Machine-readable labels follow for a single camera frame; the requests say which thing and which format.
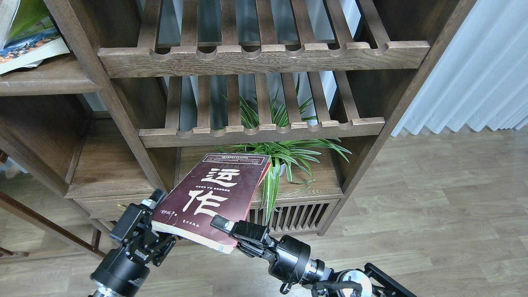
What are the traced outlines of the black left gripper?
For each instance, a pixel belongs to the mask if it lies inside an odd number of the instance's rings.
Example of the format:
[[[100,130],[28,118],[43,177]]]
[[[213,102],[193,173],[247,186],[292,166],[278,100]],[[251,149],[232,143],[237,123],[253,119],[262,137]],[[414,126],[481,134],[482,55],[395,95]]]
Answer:
[[[166,195],[156,189],[139,205],[128,205],[110,234],[122,244],[108,252],[90,275],[98,285],[94,297],[134,297],[150,272],[147,263],[160,266],[175,246],[174,235],[152,231],[153,210]]]

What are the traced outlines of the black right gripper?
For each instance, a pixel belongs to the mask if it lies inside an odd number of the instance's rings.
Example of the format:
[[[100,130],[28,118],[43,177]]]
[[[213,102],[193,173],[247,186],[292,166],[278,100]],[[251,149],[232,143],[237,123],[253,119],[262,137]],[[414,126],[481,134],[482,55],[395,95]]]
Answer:
[[[264,258],[269,261],[269,274],[283,282],[280,292],[286,295],[295,284],[305,289],[314,289],[316,282],[327,281],[334,269],[325,266],[320,259],[311,259],[311,247],[289,235],[278,241],[269,236],[269,229],[260,224],[240,220],[229,221],[215,215],[210,226],[238,241],[237,249],[249,258]]]

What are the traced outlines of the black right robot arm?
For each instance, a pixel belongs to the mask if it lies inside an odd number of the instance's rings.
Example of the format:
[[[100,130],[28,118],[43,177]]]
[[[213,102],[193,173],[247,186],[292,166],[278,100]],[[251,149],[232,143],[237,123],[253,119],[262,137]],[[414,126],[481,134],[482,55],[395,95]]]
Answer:
[[[232,222],[216,215],[210,225],[229,235],[236,248],[248,257],[269,261],[269,274],[281,280],[280,292],[286,295],[295,284],[311,291],[313,297],[412,297],[413,293],[372,263],[364,270],[335,272],[320,259],[311,259],[311,247],[294,237],[280,240],[260,224]]]

